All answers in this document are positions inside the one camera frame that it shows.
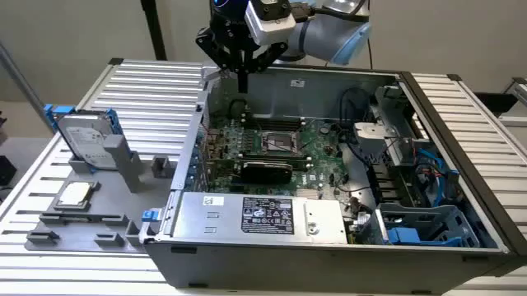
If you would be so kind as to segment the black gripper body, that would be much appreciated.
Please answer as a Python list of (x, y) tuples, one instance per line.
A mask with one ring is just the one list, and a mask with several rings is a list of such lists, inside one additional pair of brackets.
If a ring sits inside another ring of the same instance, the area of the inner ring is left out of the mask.
[(261, 72), (268, 67), (261, 56), (253, 57), (260, 48), (255, 44), (245, 22), (248, 1), (209, 1), (209, 29), (212, 31), (212, 60), (221, 69)]

